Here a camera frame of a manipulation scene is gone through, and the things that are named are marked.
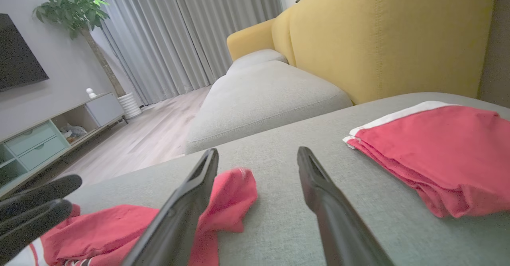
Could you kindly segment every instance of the sofa seat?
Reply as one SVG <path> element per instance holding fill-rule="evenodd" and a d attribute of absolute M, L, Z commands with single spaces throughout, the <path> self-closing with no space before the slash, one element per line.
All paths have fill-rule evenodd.
<path fill-rule="evenodd" d="M 309 147 L 396 266 L 506 266 L 510 215 L 439 219 L 418 194 L 342 141 L 350 130 L 426 100 L 497 111 L 510 109 L 443 93 L 381 99 L 275 128 L 218 146 L 218 173 L 247 167 L 259 198 L 243 233 L 220 232 L 222 266 L 325 265 L 315 215 L 304 202 L 296 162 Z M 82 187 L 69 200 L 91 213 L 119 204 L 160 208 L 202 152 Z"/>
<path fill-rule="evenodd" d="M 244 55 L 238 59 L 236 59 L 228 71 L 226 75 L 231 75 L 233 73 L 241 72 L 246 67 L 251 67 L 257 64 L 271 62 L 271 61 L 280 61 L 282 63 L 288 64 L 286 57 L 281 53 L 271 50 L 271 49 L 263 49 L 254 51 L 249 53 L 248 55 Z"/>
<path fill-rule="evenodd" d="M 345 92 L 281 61 L 218 79 L 193 120 L 186 154 L 352 106 Z"/>

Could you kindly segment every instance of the tv stand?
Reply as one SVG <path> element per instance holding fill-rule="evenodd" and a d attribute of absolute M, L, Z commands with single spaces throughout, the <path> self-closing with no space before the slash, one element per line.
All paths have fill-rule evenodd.
<path fill-rule="evenodd" d="M 117 97 L 104 93 L 0 141 L 0 199 L 123 116 Z M 67 124 L 81 126 L 87 134 L 70 143 L 59 131 Z"/>

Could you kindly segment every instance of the light green drawer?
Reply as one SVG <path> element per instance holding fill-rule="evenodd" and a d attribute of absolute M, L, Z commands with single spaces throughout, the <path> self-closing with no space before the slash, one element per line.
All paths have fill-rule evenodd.
<path fill-rule="evenodd" d="M 24 154 L 20 157 L 20 161 L 26 166 L 27 170 L 32 170 L 64 148 L 65 144 L 58 137 L 53 137 Z"/>
<path fill-rule="evenodd" d="M 53 128 L 46 123 L 18 135 L 5 144 L 15 155 L 20 155 L 55 135 L 57 134 Z"/>

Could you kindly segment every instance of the sofa armrest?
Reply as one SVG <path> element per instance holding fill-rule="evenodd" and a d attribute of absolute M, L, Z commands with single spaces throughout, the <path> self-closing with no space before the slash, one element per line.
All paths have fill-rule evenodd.
<path fill-rule="evenodd" d="M 271 27 L 275 19 L 251 26 L 229 35 L 226 39 L 228 51 L 235 61 L 239 57 L 263 49 L 275 49 Z"/>

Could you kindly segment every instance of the tv screen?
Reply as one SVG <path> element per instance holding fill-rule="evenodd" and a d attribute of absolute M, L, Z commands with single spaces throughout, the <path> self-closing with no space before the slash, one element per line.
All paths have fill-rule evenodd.
<path fill-rule="evenodd" d="M 7 14 L 0 14 L 0 91 L 48 79 Z"/>

